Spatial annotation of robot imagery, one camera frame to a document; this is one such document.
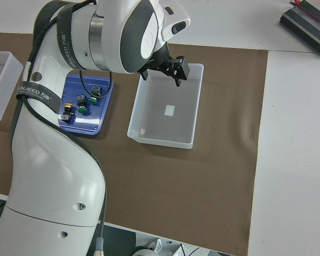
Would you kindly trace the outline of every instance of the brown table covering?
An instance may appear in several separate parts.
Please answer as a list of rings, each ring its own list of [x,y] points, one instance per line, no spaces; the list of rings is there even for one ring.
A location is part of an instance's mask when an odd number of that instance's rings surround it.
[[[31,41],[32,35],[0,34],[0,51],[25,64]],[[170,45],[170,51],[205,67],[193,149],[128,138],[139,75],[114,74],[103,130],[82,138],[105,168],[106,221],[247,255],[267,51],[192,45]],[[0,122],[0,193],[6,195],[15,103],[13,95]]]

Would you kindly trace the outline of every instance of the white robotic arm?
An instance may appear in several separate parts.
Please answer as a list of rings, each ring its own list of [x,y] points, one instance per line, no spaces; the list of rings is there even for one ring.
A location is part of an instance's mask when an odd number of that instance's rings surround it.
[[[137,71],[146,79],[147,69],[157,69],[178,86],[188,76],[185,58],[172,59],[166,42],[190,23],[176,1],[90,2],[52,1],[35,23],[20,87],[30,95],[20,96],[13,124],[13,178],[0,221],[0,255],[84,256],[105,209],[97,158],[58,127],[52,108],[71,70]]]

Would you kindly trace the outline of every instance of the metal ring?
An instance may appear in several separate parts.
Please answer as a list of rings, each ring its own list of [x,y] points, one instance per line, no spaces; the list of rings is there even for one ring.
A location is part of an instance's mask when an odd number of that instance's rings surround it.
[[[89,29],[89,46],[91,57],[96,66],[103,71],[110,71],[103,57],[102,28],[104,18],[93,15]]]

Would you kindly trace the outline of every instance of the white tabletop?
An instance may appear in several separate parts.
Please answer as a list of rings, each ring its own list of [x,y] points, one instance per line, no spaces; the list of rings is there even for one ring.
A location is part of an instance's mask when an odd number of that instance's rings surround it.
[[[0,32],[32,33],[46,2],[0,0]],[[249,256],[320,255],[320,56],[278,24],[288,0],[179,2],[192,24],[172,43],[270,50]]]

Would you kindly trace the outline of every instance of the translucent plastic container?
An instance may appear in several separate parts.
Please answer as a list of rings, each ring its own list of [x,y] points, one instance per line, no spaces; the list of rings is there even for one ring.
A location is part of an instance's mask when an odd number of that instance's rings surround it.
[[[22,71],[22,64],[10,53],[0,51],[0,120]]]
[[[128,137],[140,143],[191,149],[202,86],[202,64],[189,64],[190,73],[180,87],[174,79],[149,70],[140,78]]]

